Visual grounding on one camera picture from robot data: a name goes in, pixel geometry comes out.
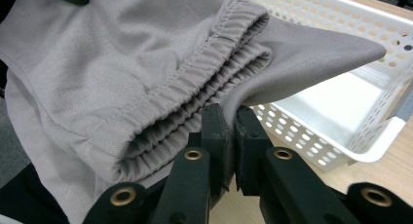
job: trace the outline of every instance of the wooden table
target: wooden table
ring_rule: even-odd
[[[352,0],[369,7],[413,20],[413,12],[392,6],[376,0]],[[343,165],[333,171],[324,173],[314,168],[316,174],[331,186],[343,193],[352,183],[371,182],[388,188],[403,200],[413,205],[413,120],[410,120],[397,137],[385,156],[372,164],[356,163],[352,166]],[[273,138],[275,145],[282,143]],[[244,197],[237,192],[233,181],[230,192],[211,211],[211,224],[230,223],[264,223],[259,209],[259,198]]]

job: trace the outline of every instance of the clothing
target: clothing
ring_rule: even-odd
[[[247,0],[17,0],[0,25],[10,119],[71,223],[112,184],[167,176],[203,106],[220,103],[232,130],[242,103],[287,97],[384,54]],[[233,164],[229,143],[226,183]]]
[[[0,224],[9,223],[69,223],[32,164],[0,189]]]

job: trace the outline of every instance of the perforated basket wall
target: perforated basket wall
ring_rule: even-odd
[[[264,128],[322,170],[382,157],[401,131],[384,120],[413,76],[413,22],[348,0],[251,0],[276,18],[382,44],[385,57],[287,99],[253,106]]]

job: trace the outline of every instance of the basket hole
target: basket hole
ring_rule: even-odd
[[[283,119],[283,118],[279,118],[279,121],[280,121],[280,123],[282,123],[283,125],[285,125],[285,124],[286,124],[286,120],[285,120],[285,119]]]
[[[336,158],[335,154],[333,154],[333,153],[331,153],[331,152],[328,152],[328,153],[327,153],[327,156],[328,156],[330,159],[335,159],[335,158]]]
[[[278,128],[279,130],[283,130],[283,125],[277,124],[277,128]]]
[[[404,47],[405,51],[411,51],[413,49],[413,47],[411,45],[407,45]]]
[[[384,26],[384,24],[381,21],[376,21],[375,25],[377,27],[383,27]]]
[[[353,15],[353,18],[354,18],[354,19],[360,19],[360,14],[359,14],[359,13],[355,13],[355,14]]]
[[[276,111],[276,112],[278,111],[278,109],[277,109],[274,105],[272,105],[272,104],[270,105],[270,108],[271,108],[273,111]]]
[[[291,130],[292,130],[292,131],[294,131],[294,132],[298,132],[298,129],[297,129],[297,128],[295,128],[294,126],[291,126],[290,128],[291,128]]]
[[[370,36],[372,36],[372,37],[377,36],[377,32],[376,32],[376,31],[370,31],[368,34],[369,34]]]
[[[349,10],[347,10],[347,9],[346,9],[346,10],[343,10],[343,15],[344,15],[344,16],[348,16],[349,14],[350,14],[350,11],[349,11]]]
[[[386,35],[383,35],[383,36],[380,37],[380,40],[387,41],[387,40],[389,40],[389,37],[386,36]]]
[[[371,18],[364,18],[365,23],[370,23],[371,21],[372,21]]]
[[[408,35],[409,35],[409,31],[407,31],[407,30],[401,30],[400,31],[400,36],[405,37],[405,36],[408,36]]]
[[[319,150],[317,150],[316,148],[311,148],[311,151],[313,152],[313,153],[318,153],[319,152]]]
[[[327,165],[327,163],[326,163],[325,161],[323,161],[323,160],[319,160],[319,164],[322,165],[322,166]]]
[[[394,32],[395,31],[395,26],[388,26],[388,31]]]
[[[306,132],[307,132],[307,134],[309,134],[309,135],[314,135],[313,132],[310,131],[310,130],[306,130]]]
[[[316,148],[318,148],[318,149],[322,149],[322,146],[319,145],[319,143],[315,143],[314,146],[316,146]]]
[[[288,119],[288,116],[284,113],[282,113],[282,117],[285,118],[285,119]]]
[[[319,142],[321,142],[322,144],[328,144],[328,142],[325,141],[325,139],[323,139],[323,138],[320,138],[320,139],[319,139]]]
[[[310,137],[309,137],[308,135],[302,134],[302,136],[303,136],[303,139],[305,139],[305,140],[310,140]]]
[[[395,56],[395,57],[397,57],[398,59],[404,59],[404,54],[398,54],[398,55]]]
[[[337,154],[343,154],[338,148],[333,148],[334,152],[336,152]]]
[[[392,40],[392,46],[398,46],[398,45],[400,45],[400,41]]]
[[[302,140],[302,139],[299,139],[298,142],[299,142],[301,145],[306,145],[306,144],[307,144],[306,141],[304,141],[304,140]]]
[[[322,160],[325,161],[325,162],[327,162],[327,163],[331,162],[331,160],[330,160],[329,158],[325,157],[325,156],[322,157]]]

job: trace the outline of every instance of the gathered fabric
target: gathered fabric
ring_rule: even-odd
[[[17,0],[0,24],[8,114],[71,223],[113,184],[165,178],[204,106],[221,105],[231,134],[241,104],[285,98],[385,52],[248,0]]]

